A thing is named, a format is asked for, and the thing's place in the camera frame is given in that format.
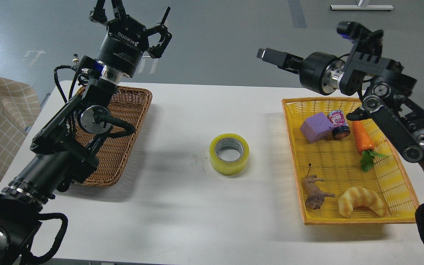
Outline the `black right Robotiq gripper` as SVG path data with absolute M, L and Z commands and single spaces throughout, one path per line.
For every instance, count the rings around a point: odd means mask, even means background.
M 299 75 L 300 84 L 321 95 L 330 95 L 335 89 L 325 82 L 325 74 L 338 57 L 324 52 L 313 52 L 306 58 L 273 50 L 269 47 L 259 48 L 257 58 L 283 70 Z

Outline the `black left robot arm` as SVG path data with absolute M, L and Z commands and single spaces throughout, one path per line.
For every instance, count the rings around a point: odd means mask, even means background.
M 68 227 L 62 213 L 42 213 L 54 199 L 54 191 L 67 191 L 71 183 L 83 183 L 99 166 L 97 153 L 109 138 L 133 135 L 136 126 L 114 117 L 108 109 L 118 92 L 121 77 L 133 77 L 142 56 L 160 58 L 172 34 L 166 25 L 171 10 L 151 28 L 125 12 L 121 0 L 113 0 L 114 18 L 108 20 L 105 1 L 98 0 L 90 20 L 106 27 L 97 56 L 73 56 L 75 74 L 66 97 L 54 81 L 64 106 L 34 136 L 30 149 L 35 157 L 0 192 L 0 265 L 42 264 L 59 250 Z

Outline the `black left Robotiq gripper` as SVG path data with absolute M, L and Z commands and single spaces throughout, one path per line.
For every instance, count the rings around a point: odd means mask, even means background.
M 105 0 L 97 0 L 89 13 L 91 22 L 107 27 L 106 35 L 97 53 L 97 60 L 131 78 L 136 72 L 143 52 L 147 51 L 152 59 L 159 59 L 167 48 L 172 39 L 172 34 L 166 25 L 171 7 L 166 7 L 157 25 L 146 30 L 141 22 L 128 20 L 122 0 L 111 0 L 114 19 L 108 20 L 105 2 Z M 145 30 L 147 37 L 160 35 L 156 45 L 148 48 L 148 38 L 143 36 Z

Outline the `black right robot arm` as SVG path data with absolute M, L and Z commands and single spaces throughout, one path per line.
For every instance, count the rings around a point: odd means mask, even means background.
M 348 119 L 372 119 L 402 158 L 424 171 L 424 109 L 410 99 L 416 79 L 402 74 L 400 62 L 382 57 L 383 30 L 350 21 L 340 22 L 336 30 L 353 44 L 346 60 L 323 52 L 301 58 L 269 47 L 260 48 L 257 58 L 299 75 L 301 85 L 318 94 L 337 89 L 358 94 L 362 106 Z

